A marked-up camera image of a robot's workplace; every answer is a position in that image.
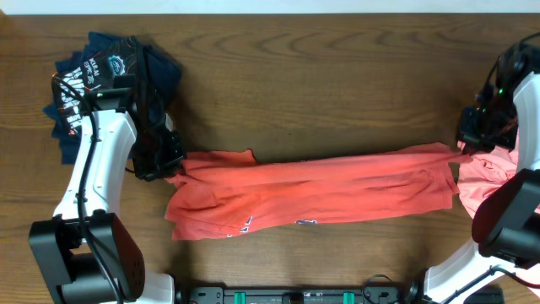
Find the red-orange t-shirt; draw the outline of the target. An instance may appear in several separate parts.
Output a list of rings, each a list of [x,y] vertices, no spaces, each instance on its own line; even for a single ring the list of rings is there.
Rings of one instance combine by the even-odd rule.
[[[191,152],[168,180],[176,192],[165,218],[173,239],[195,241],[449,209],[450,165],[467,159],[441,143],[289,163],[259,163],[249,149]]]

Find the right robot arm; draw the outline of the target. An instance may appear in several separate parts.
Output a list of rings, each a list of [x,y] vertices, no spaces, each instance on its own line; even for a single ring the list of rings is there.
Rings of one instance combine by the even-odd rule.
[[[465,155],[516,149],[516,174],[479,205],[471,238],[410,285],[405,303],[501,303],[488,287],[501,276],[539,287],[518,275],[539,264],[539,48],[530,40],[498,56],[457,132]]]

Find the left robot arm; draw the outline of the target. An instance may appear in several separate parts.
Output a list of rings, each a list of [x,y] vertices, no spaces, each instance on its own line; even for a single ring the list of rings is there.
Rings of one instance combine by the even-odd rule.
[[[145,266],[119,216],[126,164],[145,181],[165,177],[180,158],[177,133],[158,91],[128,74],[110,89],[81,93],[54,76],[54,90],[77,101],[82,130],[73,174],[49,220],[29,244],[55,303],[174,303],[175,280]]]

